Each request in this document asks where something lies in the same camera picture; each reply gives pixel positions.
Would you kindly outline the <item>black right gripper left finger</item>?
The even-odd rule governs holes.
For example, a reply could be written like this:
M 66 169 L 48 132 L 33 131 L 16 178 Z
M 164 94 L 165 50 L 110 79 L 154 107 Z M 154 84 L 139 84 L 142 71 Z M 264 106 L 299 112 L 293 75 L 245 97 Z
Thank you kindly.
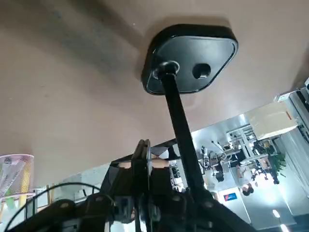
M 101 188 L 83 202 L 59 200 L 7 232 L 103 232 L 135 221 L 132 170 L 109 167 Z

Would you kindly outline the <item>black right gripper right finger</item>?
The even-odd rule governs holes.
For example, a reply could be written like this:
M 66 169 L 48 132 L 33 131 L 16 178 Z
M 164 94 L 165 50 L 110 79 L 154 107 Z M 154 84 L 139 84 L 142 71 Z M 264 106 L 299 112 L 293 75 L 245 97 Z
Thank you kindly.
M 160 220 L 154 232 L 252 232 L 253 227 L 219 203 L 202 187 L 200 192 L 173 190 L 169 168 L 154 168 L 151 174 L 154 204 Z

